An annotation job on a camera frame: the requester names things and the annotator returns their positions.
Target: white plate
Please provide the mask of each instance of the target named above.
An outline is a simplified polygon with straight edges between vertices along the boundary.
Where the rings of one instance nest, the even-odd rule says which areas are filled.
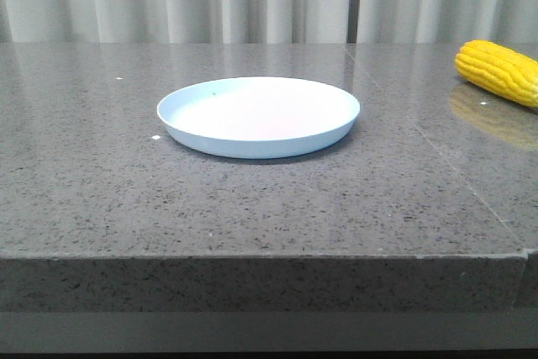
[[[349,132],[359,102],[328,84],[237,77],[184,87],[157,114],[180,143],[217,156],[267,159],[322,149]]]

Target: granite countertop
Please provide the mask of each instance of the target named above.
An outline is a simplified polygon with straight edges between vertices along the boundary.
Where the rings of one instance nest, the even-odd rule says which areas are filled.
[[[458,77],[459,46],[1,44],[0,311],[536,306],[538,115]],[[166,133],[161,98],[242,76],[361,114],[276,160]]]

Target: table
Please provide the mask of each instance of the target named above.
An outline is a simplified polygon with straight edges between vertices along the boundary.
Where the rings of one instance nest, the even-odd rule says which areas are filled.
[[[538,115],[458,77],[459,46],[1,44],[0,350],[38,351],[29,324],[90,314],[190,315],[201,329],[270,315],[301,330],[311,316],[384,330],[502,314],[522,319],[510,347],[537,347]],[[166,133],[161,98],[242,76],[329,83],[361,114],[337,144],[276,160]],[[151,349],[233,348],[189,340]],[[128,349],[106,343],[91,344]],[[309,348],[269,348],[295,346]]]

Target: corn on the cob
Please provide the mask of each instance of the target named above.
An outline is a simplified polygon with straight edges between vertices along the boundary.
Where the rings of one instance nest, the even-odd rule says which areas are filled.
[[[450,95],[452,112],[482,132],[521,150],[538,150],[538,115],[462,83]]]
[[[486,40],[469,41],[456,55],[469,82],[527,107],[538,107],[538,61]]]

